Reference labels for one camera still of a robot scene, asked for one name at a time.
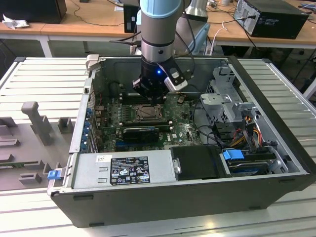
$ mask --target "white cable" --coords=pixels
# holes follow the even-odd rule
[[[212,43],[212,46],[211,46],[211,52],[210,52],[209,55],[212,55],[212,54],[213,54],[214,43],[215,43],[216,36],[217,36],[217,34],[218,34],[221,30],[223,30],[223,29],[227,30],[227,28],[225,28],[225,27],[224,27],[224,28],[220,28],[220,29],[216,32],[216,34],[214,35],[213,43]]]
[[[316,2],[312,2],[312,3],[310,3],[310,4],[307,4],[307,5],[303,6],[302,8],[305,8],[305,7],[307,7],[307,6],[309,6],[309,5],[313,5],[313,4],[316,4]]]
[[[245,18],[241,17],[241,18],[235,19],[235,21],[243,20],[243,19],[245,19]],[[209,55],[212,55],[212,54],[213,54],[214,43],[215,43],[215,39],[216,39],[217,34],[218,34],[221,30],[223,30],[223,29],[228,30],[228,29],[224,26],[224,23],[226,23],[226,21],[223,21],[223,22],[222,22],[222,28],[220,28],[220,29],[216,32],[216,34],[214,35],[214,39],[213,39],[213,43],[212,43],[212,47],[211,47],[211,52],[210,52]]]

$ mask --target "motherboard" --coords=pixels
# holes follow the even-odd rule
[[[201,145],[194,129],[195,102],[185,95],[167,95],[164,104],[137,104],[132,98],[113,98],[96,108],[103,152],[165,150]]]

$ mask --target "power supply label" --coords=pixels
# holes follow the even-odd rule
[[[148,157],[111,159],[111,185],[150,183]]]

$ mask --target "table leg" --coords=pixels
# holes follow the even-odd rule
[[[47,36],[41,36],[39,38],[39,42],[41,44],[41,48],[43,49],[43,52],[44,52],[44,55],[46,58],[52,58],[52,54],[51,54],[51,51],[50,51],[50,48],[49,48],[49,39]]]
[[[316,91],[316,79],[312,82],[312,84],[306,89],[304,92],[304,96],[306,99],[309,99]]]
[[[83,41],[83,48],[85,53],[89,53],[89,46],[87,41]]]

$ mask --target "robotic arm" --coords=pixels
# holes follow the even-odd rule
[[[188,85],[192,72],[182,72],[174,61],[173,43],[177,21],[191,0],[120,0],[142,10],[142,66],[133,88],[153,104]]]

